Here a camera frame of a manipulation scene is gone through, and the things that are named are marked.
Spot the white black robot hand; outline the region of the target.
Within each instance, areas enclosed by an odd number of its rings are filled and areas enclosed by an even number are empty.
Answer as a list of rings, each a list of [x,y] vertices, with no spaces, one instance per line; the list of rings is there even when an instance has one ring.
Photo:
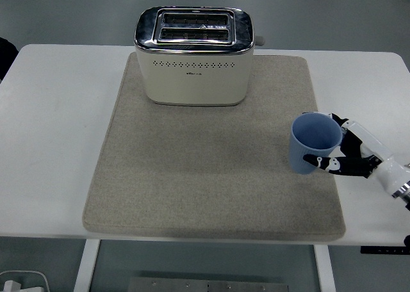
[[[303,160],[330,174],[354,177],[373,177],[394,199],[409,203],[409,166],[399,164],[393,153],[359,123],[327,115],[341,128],[339,157],[306,154]]]

